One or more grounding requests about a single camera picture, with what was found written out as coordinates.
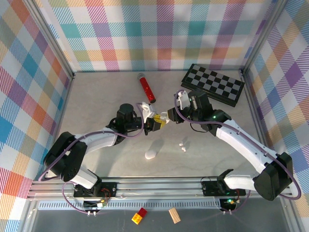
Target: metal rail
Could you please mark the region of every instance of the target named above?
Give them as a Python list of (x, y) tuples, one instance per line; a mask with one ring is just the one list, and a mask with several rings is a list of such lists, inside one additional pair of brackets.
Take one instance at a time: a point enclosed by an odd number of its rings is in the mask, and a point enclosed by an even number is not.
[[(178, 199), (222, 199), (226, 197), (204, 197), (200, 183), (202, 177), (167, 177), (167, 178), (103, 178), (103, 182), (117, 182), (114, 200), (178, 200)], [(28, 200), (55, 201), (63, 200), (61, 180), (48, 182), (34, 181), (28, 194)], [(65, 195), (73, 198), (73, 184), (65, 186)], [(291, 196), (289, 188), (283, 194)], [(261, 198), (252, 191), (250, 197)], [(100, 200), (99, 198), (74, 198), (78, 200)]]

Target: checkered fabric backdrop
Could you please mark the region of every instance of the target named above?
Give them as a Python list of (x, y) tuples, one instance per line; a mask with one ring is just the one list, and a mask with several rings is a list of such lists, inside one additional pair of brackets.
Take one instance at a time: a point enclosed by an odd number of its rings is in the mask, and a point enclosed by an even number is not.
[(309, 0), (289, 0), (251, 68), (251, 90), (270, 146), (291, 154), (309, 231)]
[(0, 232), (17, 230), (68, 84), (22, 0), (0, 0)]
[(77, 71), (238, 69), (276, 2), (36, 1)]

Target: black mounting bracket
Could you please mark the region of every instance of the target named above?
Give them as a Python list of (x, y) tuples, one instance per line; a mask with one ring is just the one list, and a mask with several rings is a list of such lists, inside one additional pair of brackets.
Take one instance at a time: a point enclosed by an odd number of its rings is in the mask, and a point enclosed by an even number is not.
[[(202, 188), (203, 188), (203, 196), (204, 197), (237, 197), (238, 193), (235, 189), (230, 189), (228, 191), (222, 192), (218, 187), (218, 181), (202, 181)], [(239, 195), (245, 196), (246, 190), (239, 189)]]
[(117, 192), (116, 182), (102, 182), (101, 179), (91, 188), (87, 189), (81, 185), (74, 186), (74, 197), (99, 197), (99, 198), (110, 198), (115, 197)]

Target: chessboard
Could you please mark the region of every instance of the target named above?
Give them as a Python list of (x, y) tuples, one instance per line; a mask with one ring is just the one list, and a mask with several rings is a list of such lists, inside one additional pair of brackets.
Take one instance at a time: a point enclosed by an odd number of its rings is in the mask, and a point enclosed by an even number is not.
[(201, 89), (210, 98), (235, 107), (244, 82), (192, 64), (182, 80), (182, 87)]

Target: yellow block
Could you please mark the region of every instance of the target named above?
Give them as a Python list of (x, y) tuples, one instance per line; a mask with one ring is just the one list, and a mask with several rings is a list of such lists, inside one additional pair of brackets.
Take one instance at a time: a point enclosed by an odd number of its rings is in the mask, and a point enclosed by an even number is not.
[(156, 122), (161, 123), (160, 129), (161, 129), (162, 127), (164, 127), (165, 124), (166, 124), (165, 121), (163, 121), (163, 120), (160, 119), (160, 115), (158, 115), (158, 114), (155, 114), (153, 119), (154, 119)]
[(134, 223), (138, 225), (142, 219), (143, 218), (138, 213), (136, 213), (132, 218), (132, 221), (134, 221)]

